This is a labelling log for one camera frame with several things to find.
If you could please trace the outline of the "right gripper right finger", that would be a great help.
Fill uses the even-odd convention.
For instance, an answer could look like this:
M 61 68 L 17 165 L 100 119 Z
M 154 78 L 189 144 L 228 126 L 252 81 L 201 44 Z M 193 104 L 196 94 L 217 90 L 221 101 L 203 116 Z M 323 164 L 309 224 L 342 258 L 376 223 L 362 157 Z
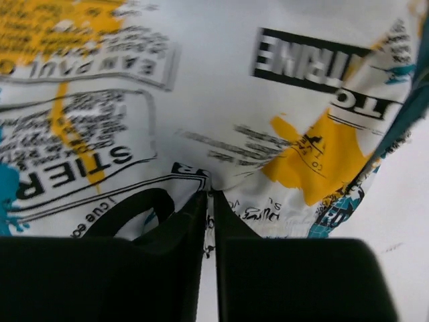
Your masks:
M 397 321 L 363 241 L 264 238 L 212 196 L 220 321 Z

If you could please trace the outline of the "printed white shorts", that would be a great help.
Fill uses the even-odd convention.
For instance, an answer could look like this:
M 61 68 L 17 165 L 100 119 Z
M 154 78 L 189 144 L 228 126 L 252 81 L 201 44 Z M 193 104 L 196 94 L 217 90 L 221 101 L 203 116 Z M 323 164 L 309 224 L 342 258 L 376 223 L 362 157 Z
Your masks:
M 135 239 L 197 191 L 263 237 L 355 212 L 427 1 L 2 1 L 1 235 Z

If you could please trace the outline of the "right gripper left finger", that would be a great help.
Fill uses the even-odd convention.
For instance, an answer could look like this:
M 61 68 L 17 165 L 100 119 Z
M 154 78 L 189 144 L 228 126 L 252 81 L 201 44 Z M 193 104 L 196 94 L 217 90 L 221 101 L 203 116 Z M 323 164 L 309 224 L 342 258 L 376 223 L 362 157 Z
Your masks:
M 2 321 L 195 321 L 207 195 L 117 237 L 2 237 Z

